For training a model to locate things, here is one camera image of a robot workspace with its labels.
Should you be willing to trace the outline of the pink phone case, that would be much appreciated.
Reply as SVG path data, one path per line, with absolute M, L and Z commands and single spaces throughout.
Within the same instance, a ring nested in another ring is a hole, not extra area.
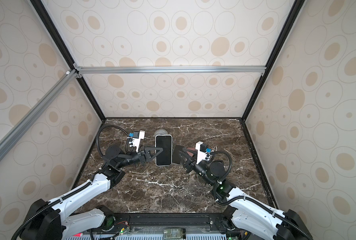
M 191 157 L 193 157 L 197 153 L 197 150 L 195 148 L 187 148 L 187 154 Z

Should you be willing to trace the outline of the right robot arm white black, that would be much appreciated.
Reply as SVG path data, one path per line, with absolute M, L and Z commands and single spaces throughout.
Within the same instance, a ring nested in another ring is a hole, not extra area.
M 198 161 L 200 151 L 183 148 L 179 157 L 187 173 L 195 172 L 212 187 L 215 202 L 227 209 L 227 229 L 246 230 L 264 240 L 311 240 L 313 237 L 300 216 L 284 212 L 249 196 L 226 178 L 233 160 L 225 151 L 206 152 Z

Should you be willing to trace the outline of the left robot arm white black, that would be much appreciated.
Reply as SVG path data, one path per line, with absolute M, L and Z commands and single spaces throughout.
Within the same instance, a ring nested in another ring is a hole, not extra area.
M 125 175 L 123 167 L 151 162 L 163 151 L 162 148 L 145 147 L 139 153 L 125 154 L 116 145 L 108 147 L 102 156 L 103 167 L 91 179 L 47 202 L 39 199 L 33 203 L 24 223 L 13 234 L 12 239 L 65 240 L 85 230 L 102 227 L 113 216 L 107 208 L 101 207 L 77 215 L 74 211 L 116 186 Z

